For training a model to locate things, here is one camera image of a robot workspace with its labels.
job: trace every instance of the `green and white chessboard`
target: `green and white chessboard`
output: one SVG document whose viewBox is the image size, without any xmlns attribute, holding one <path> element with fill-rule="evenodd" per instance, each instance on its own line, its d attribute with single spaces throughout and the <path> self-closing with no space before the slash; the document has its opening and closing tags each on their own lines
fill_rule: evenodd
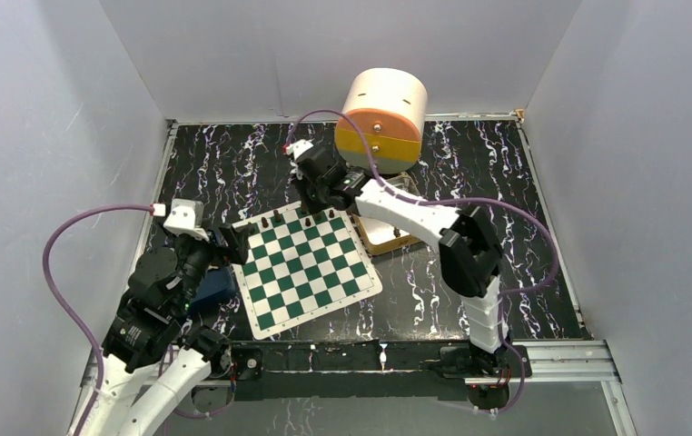
<svg viewBox="0 0 692 436">
<path fill-rule="evenodd" d="M 330 210 L 315 221 L 301 202 L 235 224 L 255 224 L 250 256 L 234 265 L 252 336 L 265 339 L 325 313 L 378 294 L 383 289 L 349 215 Z M 268 220 L 263 228 L 262 218 Z"/>
</svg>

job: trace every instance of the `blue object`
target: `blue object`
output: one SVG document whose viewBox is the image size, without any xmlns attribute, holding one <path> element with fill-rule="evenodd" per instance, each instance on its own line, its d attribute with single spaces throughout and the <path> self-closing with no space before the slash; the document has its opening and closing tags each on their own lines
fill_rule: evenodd
<svg viewBox="0 0 692 436">
<path fill-rule="evenodd" d="M 204 281 L 191 302 L 191 309 L 199 309 L 211 302 L 229 300 L 236 295 L 236 289 L 231 267 L 210 270 L 204 276 Z"/>
</svg>

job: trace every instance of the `white enclosure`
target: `white enclosure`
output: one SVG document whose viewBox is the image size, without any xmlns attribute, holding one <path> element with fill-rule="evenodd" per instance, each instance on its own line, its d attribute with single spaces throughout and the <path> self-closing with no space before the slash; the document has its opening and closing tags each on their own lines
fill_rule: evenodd
<svg viewBox="0 0 692 436">
<path fill-rule="evenodd" d="M 638 431 L 692 434 L 692 2 L 585 1 L 526 120 Z"/>
<path fill-rule="evenodd" d="M 41 250 L 80 211 L 152 200 L 165 119 L 340 109 L 377 66 L 418 76 L 429 114 L 527 106 L 569 279 L 638 431 L 692 434 L 692 1 L 0 0 L 0 435 L 68 428 L 89 345 Z M 96 335 L 142 222 L 103 215 L 55 246 Z"/>
<path fill-rule="evenodd" d="M 166 118 L 273 121 L 341 109 L 378 66 L 427 112 L 524 108 L 580 0 L 100 0 Z"/>
<path fill-rule="evenodd" d="M 0 435 L 64 435 L 89 343 L 41 272 L 54 229 L 149 203 L 165 122 L 95 1 L 0 1 Z M 54 247 L 54 279 L 102 337 L 142 213 L 88 220 Z"/>
</svg>

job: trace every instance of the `cylindrical object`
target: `cylindrical object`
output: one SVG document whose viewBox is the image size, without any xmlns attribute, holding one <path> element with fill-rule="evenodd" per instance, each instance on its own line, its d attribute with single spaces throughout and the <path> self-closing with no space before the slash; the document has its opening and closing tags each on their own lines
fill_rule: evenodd
<svg viewBox="0 0 692 436">
<path fill-rule="evenodd" d="M 368 140 L 378 171 L 400 173 L 420 156 L 426 88 L 414 75 L 392 68 L 367 70 L 351 84 L 342 112 Z M 368 167 L 360 137 L 344 119 L 335 126 L 335 146 L 346 162 Z"/>
</svg>

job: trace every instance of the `table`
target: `table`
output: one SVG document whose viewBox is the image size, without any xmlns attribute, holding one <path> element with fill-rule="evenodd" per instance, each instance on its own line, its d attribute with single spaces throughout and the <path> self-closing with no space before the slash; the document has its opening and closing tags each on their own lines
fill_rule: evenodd
<svg viewBox="0 0 692 436">
<path fill-rule="evenodd" d="M 160 202 L 204 202 L 212 223 L 233 223 L 298 201 L 282 155 L 290 124 L 201 124 L 177 128 L 163 178 Z M 297 138 L 334 150 L 334 124 L 301 124 Z M 528 157 L 513 120 L 427 122 L 419 162 L 408 173 L 426 198 L 485 196 L 515 204 L 546 222 Z M 501 210 L 491 211 L 505 259 L 502 289 L 539 282 L 549 268 L 547 244 L 536 229 Z M 164 243 L 155 225 L 147 248 Z M 434 252 L 423 244 L 373 257 L 384 291 L 341 311 L 272 337 L 275 341 L 439 341 L 467 337 L 455 292 L 440 278 Z M 538 294 L 510 296 L 514 339 L 586 339 L 560 274 Z M 207 324 L 236 341 L 252 333 L 239 296 L 194 317 L 188 328 Z"/>
</svg>

